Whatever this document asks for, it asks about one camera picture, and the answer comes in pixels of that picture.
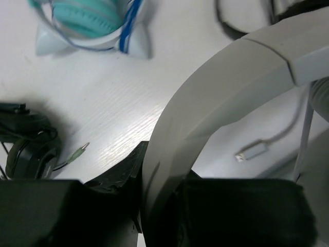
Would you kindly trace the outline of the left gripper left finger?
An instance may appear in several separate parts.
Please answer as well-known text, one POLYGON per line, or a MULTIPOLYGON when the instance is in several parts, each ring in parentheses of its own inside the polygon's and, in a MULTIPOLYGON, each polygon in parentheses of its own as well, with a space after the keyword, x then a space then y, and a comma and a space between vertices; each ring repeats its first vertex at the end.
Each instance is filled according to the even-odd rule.
POLYGON ((1 181, 1 246, 136 246, 147 147, 86 183, 1 181))

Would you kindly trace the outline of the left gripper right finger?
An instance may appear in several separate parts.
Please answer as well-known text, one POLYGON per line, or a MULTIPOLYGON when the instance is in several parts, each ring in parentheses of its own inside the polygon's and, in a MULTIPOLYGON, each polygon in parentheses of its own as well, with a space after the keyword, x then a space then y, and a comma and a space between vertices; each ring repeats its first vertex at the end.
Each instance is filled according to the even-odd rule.
POLYGON ((154 209, 144 207, 147 246, 314 246, 303 188, 282 179, 187 176, 154 209))

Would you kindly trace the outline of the grey over-ear headphones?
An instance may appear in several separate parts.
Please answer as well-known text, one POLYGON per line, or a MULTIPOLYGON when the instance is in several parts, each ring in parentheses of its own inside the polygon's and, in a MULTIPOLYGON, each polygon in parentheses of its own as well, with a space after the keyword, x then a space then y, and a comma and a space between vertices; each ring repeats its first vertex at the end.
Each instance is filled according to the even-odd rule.
POLYGON ((157 218, 210 136, 273 98, 328 76, 328 12, 294 16, 240 38, 179 88, 152 133, 142 168, 141 218, 153 243, 157 218))

